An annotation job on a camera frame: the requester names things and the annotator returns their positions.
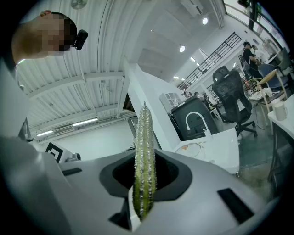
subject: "white cup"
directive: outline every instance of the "white cup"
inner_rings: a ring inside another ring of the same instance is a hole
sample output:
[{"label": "white cup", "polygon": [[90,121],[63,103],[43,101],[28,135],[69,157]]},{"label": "white cup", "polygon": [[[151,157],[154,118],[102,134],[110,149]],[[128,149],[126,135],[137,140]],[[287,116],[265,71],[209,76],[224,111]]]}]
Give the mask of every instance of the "white cup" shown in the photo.
[{"label": "white cup", "polygon": [[267,94],[268,96],[271,96],[271,95],[272,95],[272,90],[271,90],[270,87],[266,89],[266,94]]},{"label": "white cup", "polygon": [[287,108],[285,107],[284,101],[275,103],[273,107],[278,121],[282,121],[287,118]]},{"label": "white cup", "polygon": [[275,104],[277,104],[278,102],[280,102],[280,99],[277,98],[277,99],[274,99],[272,102],[271,102],[271,106],[272,106],[272,109],[276,115],[276,109],[275,109]]}]

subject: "wooden chair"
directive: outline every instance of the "wooden chair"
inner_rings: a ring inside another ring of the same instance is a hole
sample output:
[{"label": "wooden chair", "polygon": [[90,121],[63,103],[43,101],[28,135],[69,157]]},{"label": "wooden chair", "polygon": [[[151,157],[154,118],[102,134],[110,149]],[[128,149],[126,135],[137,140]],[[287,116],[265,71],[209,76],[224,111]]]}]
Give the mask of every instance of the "wooden chair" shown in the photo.
[{"label": "wooden chair", "polygon": [[281,80],[281,77],[280,75],[278,74],[277,70],[273,70],[271,71],[268,75],[266,75],[259,83],[257,83],[257,86],[259,88],[259,90],[261,91],[261,94],[262,94],[262,97],[263,97],[263,100],[265,102],[265,105],[266,105],[266,109],[267,109],[267,113],[270,112],[270,107],[271,107],[271,103],[268,103],[267,102],[267,99],[266,99],[266,95],[264,93],[264,91],[262,90],[262,87],[261,85],[262,84],[265,84],[267,83],[268,81],[270,81],[273,77],[277,76],[277,78],[279,79],[279,82],[281,84],[281,87],[282,87],[282,94],[279,96],[279,99],[282,100],[282,99],[288,99],[287,97],[287,93],[286,93],[286,90],[285,90],[285,87],[283,85],[283,82]]}]

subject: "black mesh office chair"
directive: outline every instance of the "black mesh office chair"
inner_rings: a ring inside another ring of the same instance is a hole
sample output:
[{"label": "black mesh office chair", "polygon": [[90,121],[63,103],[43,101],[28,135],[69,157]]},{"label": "black mesh office chair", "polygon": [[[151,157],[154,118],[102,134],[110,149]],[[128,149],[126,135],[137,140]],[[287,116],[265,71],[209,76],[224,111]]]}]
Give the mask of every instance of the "black mesh office chair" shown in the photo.
[{"label": "black mesh office chair", "polygon": [[[255,126],[255,122],[245,123],[251,116],[251,103],[247,100],[242,86],[240,74],[237,70],[232,69],[226,76],[217,79],[212,85],[212,90],[219,97],[225,108],[225,114],[221,114],[217,108],[223,120],[229,123],[237,123],[235,129],[237,136],[241,131],[249,131],[257,136],[255,130],[248,128],[249,125]],[[237,101],[240,100],[244,108],[239,110]]]},{"label": "black mesh office chair", "polygon": [[223,78],[229,73],[229,70],[226,68],[226,66],[222,66],[218,68],[212,75],[213,82],[215,83],[217,80]]}]

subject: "office chair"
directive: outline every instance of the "office chair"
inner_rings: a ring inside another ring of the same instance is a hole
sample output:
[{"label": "office chair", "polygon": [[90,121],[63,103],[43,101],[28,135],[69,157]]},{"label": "office chair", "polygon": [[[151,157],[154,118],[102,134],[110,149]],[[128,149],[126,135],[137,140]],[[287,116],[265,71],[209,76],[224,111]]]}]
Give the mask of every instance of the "office chair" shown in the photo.
[{"label": "office chair", "polygon": [[[265,77],[266,75],[268,75],[270,72],[274,71],[275,67],[271,64],[262,64],[258,67],[258,72],[260,72],[260,74]],[[288,82],[288,78],[284,77],[281,78],[281,81],[284,85],[284,87],[287,87],[287,82]],[[267,82],[268,86],[273,90],[282,90],[282,86],[280,84],[279,79],[277,78],[277,76],[274,76],[270,81]]]},{"label": "office chair", "polygon": [[280,70],[283,77],[286,77],[286,76],[288,77],[288,86],[292,94],[294,94],[294,84],[291,77],[291,73],[293,73],[294,69],[292,66],[291,59],[285,47],[282,49],[281,63],[278,66],[276,66],[276,68]]},{"label": "office chair", "polygon": [[213,82],[215,83],[217,80],[223,78],[229,73],[229,70],[226,68],[226,66],[222,66],[218,68],[212,75]]},{"label": "office chair", "polygon": [[[256,137],[256,131],[248,128],[249,125],[254,127],[255,122],[245,123],[251,116],[252,106],[244,94],[239,72],[236,69],[232,69],[226,76],[215,81],[212,85],[212,90],[219,97],[225,108],[226,113],[224,115],[216,108],[221,118],[229,123],[237,123],[235,127],[237,136],[245,130],[254,133],[254,137]],[[244,106],[242,110],[239,110],[238,101],[241,101]]]}]

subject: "staircase railing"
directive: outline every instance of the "staircase railing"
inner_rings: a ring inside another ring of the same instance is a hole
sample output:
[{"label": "staircase railing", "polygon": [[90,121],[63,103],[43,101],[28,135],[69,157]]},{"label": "staircase railing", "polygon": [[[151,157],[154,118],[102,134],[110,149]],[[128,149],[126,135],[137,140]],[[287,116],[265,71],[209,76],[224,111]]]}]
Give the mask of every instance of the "staircase railing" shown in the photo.
[{"label": "staircase railing", "polygon": [[189,76],[177,87],[181,90],[195,83],[202,75],[210,70],[221,58],[223,58],[242,39],[234,32],[214,52],[210,54]]}]

